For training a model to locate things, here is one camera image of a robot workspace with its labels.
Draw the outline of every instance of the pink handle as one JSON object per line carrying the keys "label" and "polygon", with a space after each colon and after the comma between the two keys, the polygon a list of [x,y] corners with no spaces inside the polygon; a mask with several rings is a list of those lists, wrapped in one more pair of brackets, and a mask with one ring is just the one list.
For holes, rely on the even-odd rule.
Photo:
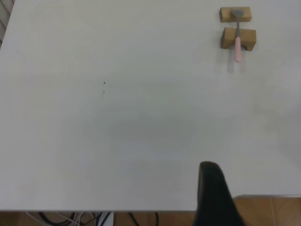
{"label": "pink handle", "polygon": [[241,61],[241,46],[240,46],[240,37],[235,38],[235,62]]}

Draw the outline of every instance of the wooden floor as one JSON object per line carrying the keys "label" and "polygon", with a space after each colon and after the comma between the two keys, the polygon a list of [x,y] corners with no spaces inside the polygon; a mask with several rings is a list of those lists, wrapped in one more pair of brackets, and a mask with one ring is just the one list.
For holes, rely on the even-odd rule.
{"label": "wooden floor", "polygon": [[[301,198],[239,198],[235,203],[247,226],[301,226]],[[153,212],[133,214],[140,226],[156,225]],[[114,216],[114,226],[134,226],[127,213],[118,212]],[[193,212],[159,212],[160,226],[191,226],[193,219]],[[53,220],[62,219],[56,216]],[[40,225],[22,212],[0,213],[0,226]]]}

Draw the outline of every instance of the table surface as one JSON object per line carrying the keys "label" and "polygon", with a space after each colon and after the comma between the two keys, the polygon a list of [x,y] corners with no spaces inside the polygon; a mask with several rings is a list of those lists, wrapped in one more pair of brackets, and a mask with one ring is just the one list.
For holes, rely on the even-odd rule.
{"label": "table surface", "polygon": [[[257,43],[220,49],[224,6]],[[194,210],[301,194],[299,0],[16,0],[0,51],[0,210]]]}

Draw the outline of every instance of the wooden holder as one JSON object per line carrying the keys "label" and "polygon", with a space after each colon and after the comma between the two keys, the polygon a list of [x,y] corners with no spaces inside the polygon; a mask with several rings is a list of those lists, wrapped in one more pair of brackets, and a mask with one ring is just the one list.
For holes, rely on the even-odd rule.
{"label": "wooden holder", "polygon": [[[222,45],[221,48],[228,48],[235,45],[236,28],[225,27],[222,33]],[[252,51],[256,43],[256,30],[240,29],[240,42],[241,46],[244,46],[246,50]]]}
{"label": "wooden holder", "polygon": [[244,12],[240,22],[250,22],[252,18],[250,7],[221,7],[220,18],[221,22],[236,22],[236,17],[231,13],[233,9],[240,9]]}

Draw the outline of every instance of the spatula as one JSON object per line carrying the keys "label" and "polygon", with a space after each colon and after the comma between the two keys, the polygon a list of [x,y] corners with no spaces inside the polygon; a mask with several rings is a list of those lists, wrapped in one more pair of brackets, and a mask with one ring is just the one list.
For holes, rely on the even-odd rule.
{"label": "spatula", "polygon": [[235,38],[235,56],[234,60],[236,62],[241,61],[241,45],[240,45],[240,29],[239,29],[239,22],[241,19],[241,16],[244,14],[244,12],[240,9],[233,9],[231,10],[231,13],[236,17],[236,38]]}

